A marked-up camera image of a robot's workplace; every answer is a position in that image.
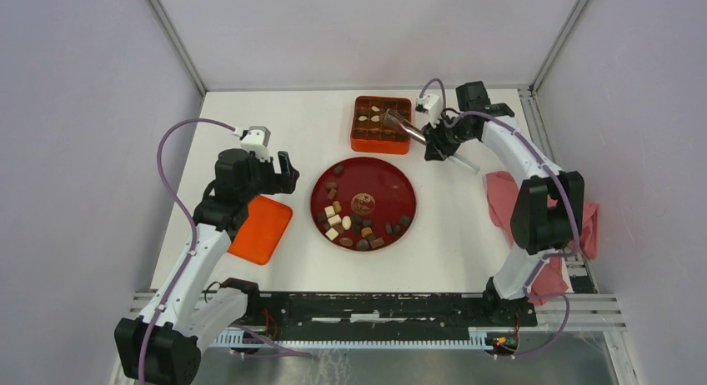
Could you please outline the metal tongs with white handle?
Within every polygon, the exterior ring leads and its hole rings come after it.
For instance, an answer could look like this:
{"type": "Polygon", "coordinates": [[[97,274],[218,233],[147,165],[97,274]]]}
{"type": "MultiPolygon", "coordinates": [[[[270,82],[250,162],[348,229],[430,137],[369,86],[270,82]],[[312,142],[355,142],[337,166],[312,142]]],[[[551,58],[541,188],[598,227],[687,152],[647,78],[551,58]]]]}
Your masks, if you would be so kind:
{"type": "MultiPolygon", "coordinates": [[[[393,129],[397,133],[402,133],[413,141],[420,143],[424,146],[427,145],[427,141],[424,137],[423,132],[416,128],[411,122],[405,120],[402,115],[394,110],[387,109],[382,115],[382,123],[385,127],[393,129]]],[[[474,175],[478,174],[480,167],[475,163],[470,162],[464,157],[459,157],[454,154],[452,156],[443,157],[443,161],[450,161],[459,165],[462,168],[470,170],[474,175]]]]}

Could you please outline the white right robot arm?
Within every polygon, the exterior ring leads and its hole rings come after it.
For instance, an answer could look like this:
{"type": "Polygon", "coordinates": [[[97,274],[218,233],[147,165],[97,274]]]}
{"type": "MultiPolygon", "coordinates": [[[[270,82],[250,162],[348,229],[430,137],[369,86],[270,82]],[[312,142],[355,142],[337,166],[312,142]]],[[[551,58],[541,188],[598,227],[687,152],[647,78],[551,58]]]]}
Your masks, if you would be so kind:
{"type": "Polygon", "coordinates": [[[416,98],[416,112],[429,120],[422,129],[424,157],[454,159],[463,143],[478,141],[515,181],[511,251],[490,279],[492,296],[481,303],[484,319],[502,325],[515,313],[513,300],[529,298],[532,284],[552,258],[563,256],[569,244],[579,252],[584,179],[563,170],[525,137],[514,111],[505,103],[491,102],[482,82],[467,82],[455,92],[455,109],[448,106],[445,92],[435,95],[423,88],[416,98]]]}

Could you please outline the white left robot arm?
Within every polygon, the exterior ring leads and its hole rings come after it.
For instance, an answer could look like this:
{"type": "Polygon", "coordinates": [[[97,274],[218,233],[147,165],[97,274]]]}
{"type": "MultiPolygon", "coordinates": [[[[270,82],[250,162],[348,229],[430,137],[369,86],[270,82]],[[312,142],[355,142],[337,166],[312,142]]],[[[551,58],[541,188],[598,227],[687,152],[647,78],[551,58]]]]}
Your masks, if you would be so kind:
{"type": "Polygon", "coordinates": [[[218,155],[215,178],[188,214],[192,234],[163,285],[134,319],[123,318],[114,331],[125,375],[141,384],[190,384],[203,352],[237,320],[261,316],[259,286],[228,278],[211,302],[197,308],[207,280],[248,219],[248,205],[262,194],[291,194],[299,172],[289,155],[261,161],[254,152],[227,149],[218,155]]]}

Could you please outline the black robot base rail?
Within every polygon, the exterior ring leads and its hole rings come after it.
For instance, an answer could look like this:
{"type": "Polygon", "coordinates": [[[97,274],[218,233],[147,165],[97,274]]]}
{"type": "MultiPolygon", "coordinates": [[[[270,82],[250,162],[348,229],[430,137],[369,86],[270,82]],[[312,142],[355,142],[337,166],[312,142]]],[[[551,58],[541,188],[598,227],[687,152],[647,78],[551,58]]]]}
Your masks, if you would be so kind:
{"type": "Polygon", "coordinates": [[[489,292],[275,292],[235,278],[221,286],[248,298],[239,323],[268,328],[278,341],[457,341],[471,328],[538,323],[527,299],[503,302],[489,292]]]}

